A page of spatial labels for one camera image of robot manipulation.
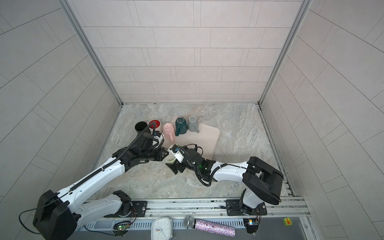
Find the light green mug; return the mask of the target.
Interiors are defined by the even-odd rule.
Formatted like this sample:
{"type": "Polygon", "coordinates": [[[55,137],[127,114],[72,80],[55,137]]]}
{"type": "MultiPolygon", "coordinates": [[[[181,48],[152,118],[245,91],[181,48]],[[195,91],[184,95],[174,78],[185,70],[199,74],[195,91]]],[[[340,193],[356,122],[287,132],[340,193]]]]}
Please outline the light green mug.
{"type": "Polygon", "coordinates": [[[164,161],[168,164],[173,164],[177,159],[172,152],[168,152],[169,154],[164,158],[164,161]]]}

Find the pink faceted mug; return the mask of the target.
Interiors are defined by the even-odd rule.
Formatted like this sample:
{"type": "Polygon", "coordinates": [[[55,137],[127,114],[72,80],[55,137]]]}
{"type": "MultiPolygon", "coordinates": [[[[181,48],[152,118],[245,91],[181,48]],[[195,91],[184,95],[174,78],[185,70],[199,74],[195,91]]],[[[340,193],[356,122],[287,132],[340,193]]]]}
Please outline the pink faceted mug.
{"type": "Polygon", "coordinates": [[[166,141],[169,141],[171,143],[175,142],[175,128],[171,123],[167,123],[163,126],[163,135],[166,141]]]}

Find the white mug red inside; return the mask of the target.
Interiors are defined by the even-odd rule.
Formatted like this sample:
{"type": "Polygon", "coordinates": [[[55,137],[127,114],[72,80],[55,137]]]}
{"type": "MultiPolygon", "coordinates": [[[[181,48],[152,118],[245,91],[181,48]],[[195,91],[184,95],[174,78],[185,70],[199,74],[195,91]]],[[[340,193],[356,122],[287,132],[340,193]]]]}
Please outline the white mug red inside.
{"type": "Polygon", "coordinates": [[[162,132],[163,127],[162,123],[158,119],[153,119],[148,122],[150,133],[153,134],[154,132],[162,132]]]}

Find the dark green faceted mug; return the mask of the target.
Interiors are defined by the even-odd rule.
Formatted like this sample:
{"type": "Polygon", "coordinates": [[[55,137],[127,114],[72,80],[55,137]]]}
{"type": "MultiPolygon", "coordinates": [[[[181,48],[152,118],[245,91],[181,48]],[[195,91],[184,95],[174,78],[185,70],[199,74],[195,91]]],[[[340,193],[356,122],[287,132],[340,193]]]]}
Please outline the dark green faceted mug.
{"type": "Polygon", "coordinates": [[[188,124],[185,118],[178,117],[175,121],[175,135],[184,135],[188,131],[188,124]]]}

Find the black mug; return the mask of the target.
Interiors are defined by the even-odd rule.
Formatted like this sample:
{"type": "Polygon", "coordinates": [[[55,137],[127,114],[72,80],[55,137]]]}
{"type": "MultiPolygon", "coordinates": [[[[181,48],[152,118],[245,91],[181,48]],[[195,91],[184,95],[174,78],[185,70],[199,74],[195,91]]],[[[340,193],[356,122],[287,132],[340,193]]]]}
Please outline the black mug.
{"type": "Polygon", "coordinates": [[[138,122],[135,125],[135,131],[137,134],[140,134],[142,131],[145,133],[150,133],[150,130],[148,128],[148,124],[146,122],[138,122]]]}

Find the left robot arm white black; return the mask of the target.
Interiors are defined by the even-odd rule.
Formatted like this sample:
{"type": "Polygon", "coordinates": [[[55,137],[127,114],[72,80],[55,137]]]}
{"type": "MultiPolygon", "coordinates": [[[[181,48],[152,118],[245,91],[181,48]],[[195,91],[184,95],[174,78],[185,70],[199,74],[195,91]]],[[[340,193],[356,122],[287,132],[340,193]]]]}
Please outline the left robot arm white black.
{"type": "Polygon", "coordinates": [[[162,161],[169,155],[163,143],[161,132],[145,127],[127,147],[113,153],[93,172],[56,193],[48,190],[42,194],[34,209],[33,226],[36,230],[31,233],[46,240],[66,240],[75,230],[98,218],[107,215],[133,217],[136,213],[132,199],[121,190],[94,202],[87,200],[136,165],[162,161]]]}

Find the grey mug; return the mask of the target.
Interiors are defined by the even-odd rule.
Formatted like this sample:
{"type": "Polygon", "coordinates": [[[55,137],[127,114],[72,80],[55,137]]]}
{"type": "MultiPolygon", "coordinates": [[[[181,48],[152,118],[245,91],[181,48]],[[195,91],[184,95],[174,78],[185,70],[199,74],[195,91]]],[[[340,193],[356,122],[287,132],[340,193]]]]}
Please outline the grey mug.
{"type": "Polygon", "coordinates": [[[199,133],[199,122],[196,116],[190,116],[188,121],[188,130],[190,132],[199,133]]]}

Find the beige plastic tray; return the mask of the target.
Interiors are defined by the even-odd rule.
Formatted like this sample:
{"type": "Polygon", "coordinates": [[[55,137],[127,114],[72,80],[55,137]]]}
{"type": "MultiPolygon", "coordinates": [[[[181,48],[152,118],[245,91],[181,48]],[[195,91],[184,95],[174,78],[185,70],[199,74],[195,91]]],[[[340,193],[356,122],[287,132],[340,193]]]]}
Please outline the beige plastic tray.
{"type": "Polygon", "coordinates": [[[169,135],[164,132],[165,125],[171,124],[173,125],[173,129],[176,130],[176,120],[178,117],[179,116],[174,116],[168,124],[164,123],[160,128],[161,133],[165,137],[162,147],[168,150],[170,146],[177,144],[179,146],[188,145],[188,148],[192,148],[194,144],[196,144],[198,147],[202,148],[202,150],[198,149],[198,152],[203,158],[212,160],[221,134],[220,129],[198,123],[199,133],[188,130],[185,134],[176,136],[174,141],[171,141],[169,135]]]}

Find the glittery pink microphone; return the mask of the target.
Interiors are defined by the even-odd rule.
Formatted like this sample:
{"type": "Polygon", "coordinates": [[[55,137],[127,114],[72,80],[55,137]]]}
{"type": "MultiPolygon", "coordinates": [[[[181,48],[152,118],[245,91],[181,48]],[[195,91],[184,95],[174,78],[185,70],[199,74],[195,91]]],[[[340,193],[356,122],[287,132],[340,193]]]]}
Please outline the glittery pink microphone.
{"type": "Polygon", "coordinates": [[[191,216],[184,218],[183,225],[186,229],[194,229],[201,232],[207,232],[232,238],[236,236],[236,230],[233,227],[209,222],[206,220],[194,219],[191,216]]]}

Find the white square clock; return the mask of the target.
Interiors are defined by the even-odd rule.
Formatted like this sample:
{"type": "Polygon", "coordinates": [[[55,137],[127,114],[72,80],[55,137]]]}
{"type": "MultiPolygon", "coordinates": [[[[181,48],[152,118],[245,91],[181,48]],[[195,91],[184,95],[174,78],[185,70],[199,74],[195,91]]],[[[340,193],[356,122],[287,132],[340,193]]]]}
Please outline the white square clock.
{"type": "Polygon", "coordinates": [[[171,240],[173,220],[167,217],[154,220],[151,227],[151,240],[171,240]]]}

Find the small green circuit board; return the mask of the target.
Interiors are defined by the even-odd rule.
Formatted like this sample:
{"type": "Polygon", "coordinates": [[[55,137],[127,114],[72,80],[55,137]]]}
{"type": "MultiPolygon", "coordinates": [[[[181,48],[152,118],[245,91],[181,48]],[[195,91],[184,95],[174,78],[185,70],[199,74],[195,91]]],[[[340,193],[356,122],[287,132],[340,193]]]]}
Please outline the small green circuit board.
{"type": "Polygon", "coordinates": [[[114,231],[128,231],[130,228],[131,221],[118,222],[113,226],[114,231]]]}

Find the yellow warning sticker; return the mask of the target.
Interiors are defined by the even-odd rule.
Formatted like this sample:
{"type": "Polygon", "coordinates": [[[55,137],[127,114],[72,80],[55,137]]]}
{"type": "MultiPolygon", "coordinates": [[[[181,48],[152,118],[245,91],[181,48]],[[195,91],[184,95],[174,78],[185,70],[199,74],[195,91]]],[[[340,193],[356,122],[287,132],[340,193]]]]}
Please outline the yellow warning sticker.
{"type": "Polygon", "coordinates": [[[293,224],[293,222],[290,218],[284,218],[283,222],[284,222],[285,226],[291,226],[293,224]]]}

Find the left metal corner profile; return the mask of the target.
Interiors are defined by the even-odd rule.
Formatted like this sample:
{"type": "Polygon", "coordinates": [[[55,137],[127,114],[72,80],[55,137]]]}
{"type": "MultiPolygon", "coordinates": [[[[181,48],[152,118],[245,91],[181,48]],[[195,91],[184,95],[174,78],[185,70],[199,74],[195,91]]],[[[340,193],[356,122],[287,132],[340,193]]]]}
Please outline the left metal corner profile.
{"type": "Polygon", "coordinates": [[[80,25],[79,21],[77,20],[75,14],[74,14],[74,11],[72,10],[71,6],[69,5],[69,2],[65,1],[65,0],[58,0],[58,3],[60,5],[60,7],[62,8],[64,14],[66,15],[69,23],[73,27],[75,33],[77,34],[81,44],[83,45],[83,47],[87,51],[91,61],[93,62],[96,69],[98,70],[102,79],[108,85],[109,89],[111,90],[111,92],[115,96],[115,98],[116,98],[116,100],[119,103],[120,108],[121,108],[123,106],[123,102],[121,101],[121,99],[120,99],[115,87],[113,86],[107,72],[105,71],[104,67],[102,66],[102,63],[101,63],[99,57],[97,56],[94,48],[92,47],[90,41],[88,40],[82,26],[80,25]]]}

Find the metal base rail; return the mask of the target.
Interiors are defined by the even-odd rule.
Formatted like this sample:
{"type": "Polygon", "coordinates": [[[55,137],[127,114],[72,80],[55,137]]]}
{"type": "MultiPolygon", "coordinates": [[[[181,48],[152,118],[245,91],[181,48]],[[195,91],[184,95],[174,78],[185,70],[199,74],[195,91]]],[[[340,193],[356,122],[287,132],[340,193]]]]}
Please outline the metal base rail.
{"type": "Polygon", "coordinates": [[[183,229],[183,219],[191,216],[195,219],[245,229],[243,219],[256,218],[260,221],[268,218],[308,217],[310,211],[303,198],[284,197],[277,205],[266,204],[263,214],[258,216],[228,214],[230,204],[237,205],[239,198],[202,198],[202,199],[144,199],[121,200],[116,195],[98,201],[88,201],[74,211],[76,229],[108,230],[122,221],[131,221],[130,229],[149,229],[153,220],[167,217],[173,220],[175,229],[183,229]]]}

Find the metal corner wall profile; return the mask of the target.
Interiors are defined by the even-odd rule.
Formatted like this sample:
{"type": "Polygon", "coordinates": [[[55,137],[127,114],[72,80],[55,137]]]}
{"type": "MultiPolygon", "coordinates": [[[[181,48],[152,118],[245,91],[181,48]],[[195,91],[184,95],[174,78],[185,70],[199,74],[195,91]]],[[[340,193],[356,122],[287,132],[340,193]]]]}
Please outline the metal corner wall profile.
{"type": "Polygon", "coordinates": [[[271,72],[270,78],[269,78],[269,80],[268,80],[268,82],[266,84],[266,88],[264,89],[264,91],[262,93],[262,96],[260,98],[260,101],[258,102],[259,106],[261,106],[265,102],[266,97],[267,97],[267,95],[268,95],[268,93],[269,93],[269,91],[270,91],[270,89],[272,87],[272,84],[273,84],[273,82],[274,82],[274,80],[275,80],[275,78],[276,78],[276,76],[277,76],[277,74],[278,74],[278,72],[279,72],[283,62],[284,62],[284,59],[287,56],[288,51],[289,51],[289,49],[290,49],[290,47],[291,47],[291,45],[292,45],[292,43],[293,43],[293,41],[294,41],[298,31],[300,29],[300,26],[301,26],[301,24],[302,24],[302,22],[303,22],[303,20],[304,20],[304,18],[306,16],[308,10],[309,10],[311,2],[312,1],[310,1],[310,0],[302,1],[301,5],[300,5],[300,8],[299,8],[299,11],[297,13],[297,16],[294,19],[293,25],[292,25],[292,27],[291,27],[291,29],[289,31],[287,39],[284,42],[283,48],[282,48],[282,50],[281,50],[281,52],[279,54],[277,62],[275,64],[275,66],[274,66],[274,68],[273,68],[273,70],[271,72]]]}

